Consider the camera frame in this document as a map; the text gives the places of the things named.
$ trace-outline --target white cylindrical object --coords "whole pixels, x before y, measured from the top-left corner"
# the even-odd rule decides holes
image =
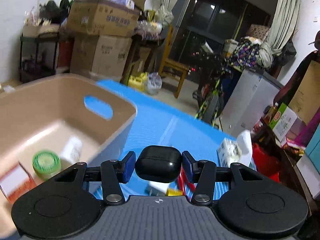
[[[69,166],[77,163],[80,160],[82,145],[82,141],[78,137],[70,137],[61,154],[59,155],[62,170],[68,168]]]

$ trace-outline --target green lid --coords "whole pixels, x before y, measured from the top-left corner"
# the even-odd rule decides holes
[[[49,150],[37,152],[32,158],[32,166],[36,173],[51,174],[60,172],[61,164],[58,155]]]

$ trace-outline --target black circular cover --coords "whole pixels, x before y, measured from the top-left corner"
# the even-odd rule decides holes
[[[100,202],[78,187],[43,189],[38,186],[14,203],[11,216],[20,235],[38,239],[71,236],[88,228],[100,214]]]
[[[243,236],[276,239],[297,232],[308,214],[301,195],[271,180],[246,181],[223,194],[217,215]]]

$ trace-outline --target beige plastic bin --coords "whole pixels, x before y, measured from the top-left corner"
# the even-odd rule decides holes
[[[106,120],[88,110],[85,96],[109,104],[113,116]],[[2,93],[0,176],[19,161],[40,184],[32,168],[32,156],[42,149],[59,155],[72,135],[83,143],[80,161],[100,166],[105,160],[117,159],[136,112],[128,101],[74,74],[44,78],[22,85],[13,93]],[[0,192],[0,239],[15,232],[11,205]]]

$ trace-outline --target chair seat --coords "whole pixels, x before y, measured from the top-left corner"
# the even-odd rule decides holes
[[[189,67],[184,65],[184,64],[181,64],[179,62],[176,62],[172,59],[166,59],[165,60],[165,63],[164,65],[168,66],[168,67],[173,67],[175,69],[178,69],[178,70],[184,70],[184,71],[189,71]]]

